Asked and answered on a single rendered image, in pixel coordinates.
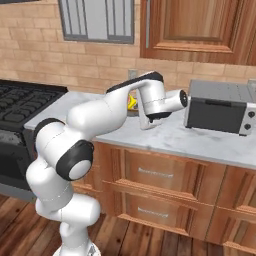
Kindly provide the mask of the grey framed window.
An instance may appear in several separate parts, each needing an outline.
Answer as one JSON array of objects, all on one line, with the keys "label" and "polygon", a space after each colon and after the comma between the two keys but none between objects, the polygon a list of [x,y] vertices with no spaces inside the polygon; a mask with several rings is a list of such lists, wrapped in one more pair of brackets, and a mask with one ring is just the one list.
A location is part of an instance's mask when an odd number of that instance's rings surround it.
[{"label": "grey framed window", "polygon": [[134,43],[134,0],[58,0],[68,41]]}]

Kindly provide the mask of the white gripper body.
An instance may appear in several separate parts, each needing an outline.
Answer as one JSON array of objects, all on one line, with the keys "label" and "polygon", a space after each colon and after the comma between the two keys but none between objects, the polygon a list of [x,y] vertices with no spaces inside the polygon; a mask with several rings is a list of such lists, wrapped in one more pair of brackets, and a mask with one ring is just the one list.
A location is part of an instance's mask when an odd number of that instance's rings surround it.
[{"label": "white gripper body", "polygon": [[153,129],[162,124],[161,120],[150,122],[149,118],[145,115],[141,99],[138,99],[138,113],[141,130]]}]

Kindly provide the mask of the grey toaster oven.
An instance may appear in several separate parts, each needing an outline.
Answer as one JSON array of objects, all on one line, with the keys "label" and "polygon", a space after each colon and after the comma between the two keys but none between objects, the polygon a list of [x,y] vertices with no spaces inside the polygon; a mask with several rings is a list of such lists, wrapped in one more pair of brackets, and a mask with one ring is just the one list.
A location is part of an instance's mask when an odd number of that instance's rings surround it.
[{"label": "grey toaster oven", "polygon": [[[232,107],[206,105],[206,99],[229,101]],[[192,80],[184,126],[250,135],[256,126],[256,81],[239,84]]]}]

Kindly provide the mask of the black hob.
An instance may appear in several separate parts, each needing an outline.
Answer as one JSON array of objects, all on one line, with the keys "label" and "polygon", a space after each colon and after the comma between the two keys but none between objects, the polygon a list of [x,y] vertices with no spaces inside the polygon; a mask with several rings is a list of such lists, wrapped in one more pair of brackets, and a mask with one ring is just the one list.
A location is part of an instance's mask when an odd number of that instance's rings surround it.
[{"label": "black hob", "polygon": [[22,131],[29,120],[67,92],[64,86],[0,79],[0,129]]}]

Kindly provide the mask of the yellow rounded item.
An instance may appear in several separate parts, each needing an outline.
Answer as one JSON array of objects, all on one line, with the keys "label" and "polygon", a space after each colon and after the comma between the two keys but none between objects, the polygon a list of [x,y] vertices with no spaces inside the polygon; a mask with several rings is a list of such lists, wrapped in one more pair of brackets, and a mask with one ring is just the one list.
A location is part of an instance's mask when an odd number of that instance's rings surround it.
[{"label": "yellow rounded item", "polygon": [[128,95],[128,109],[131,111],[138,109],[137,99],[134,98],[131,94]]}]

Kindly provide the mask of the wooden wall cupboard door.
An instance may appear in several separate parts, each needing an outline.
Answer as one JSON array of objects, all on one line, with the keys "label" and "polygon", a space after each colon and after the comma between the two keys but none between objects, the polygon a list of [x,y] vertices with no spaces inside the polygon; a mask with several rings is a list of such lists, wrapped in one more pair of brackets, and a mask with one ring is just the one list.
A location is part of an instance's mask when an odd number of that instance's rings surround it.
[{"label": "wooden wall cupboard door", "polygon": [[256,0],[141,0],[142,58],[256,66]]}]

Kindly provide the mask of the wooden drawer front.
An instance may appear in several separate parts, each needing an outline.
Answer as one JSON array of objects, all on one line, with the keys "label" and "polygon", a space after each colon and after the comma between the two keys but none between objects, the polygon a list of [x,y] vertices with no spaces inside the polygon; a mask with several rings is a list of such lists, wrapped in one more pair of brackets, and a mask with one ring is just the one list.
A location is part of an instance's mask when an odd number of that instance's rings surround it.
[{"label": "wooden drawer front", "polygon": [[[122,195],[122,208],[120,217],[127,217],[130,220],[143,224],[166,229],[183,235],[190,231],[189,207],[173,200],[160,200],[159,198],[146,198],[138,195],[124,193]],[[169,214],[168,218],[161,218],[151,214],[138,212],[137,207],[160,213]]]},{"label": "wooden drawer front", "polygon": [[225,179],[223,205],[256,214],[256,171],[229,167]]},{"label": "wooden drawer front", "polygon": [[221,242],[224,246],[256,254],[256,223],[229,217]]},{"label": "wooden drawer front", "polygon": [[[169,179],[141,173],[138,172],[139,167],[145,170],[174,174],[174,176]],[[195,198],[197,174],[198,164],[189,159],[132,151],[125,152],[125,176],[132,182]]]}]

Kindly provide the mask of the black oven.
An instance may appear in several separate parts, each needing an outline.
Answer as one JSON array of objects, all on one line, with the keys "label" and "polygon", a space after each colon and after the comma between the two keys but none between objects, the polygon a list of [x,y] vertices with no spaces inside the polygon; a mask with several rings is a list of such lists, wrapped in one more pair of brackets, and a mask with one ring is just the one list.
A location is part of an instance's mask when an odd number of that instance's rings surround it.
[{"label": "black oven", "polygon": [[0,194],[33,202],[26,171],[31,157],[21,133],[0,130]]}]

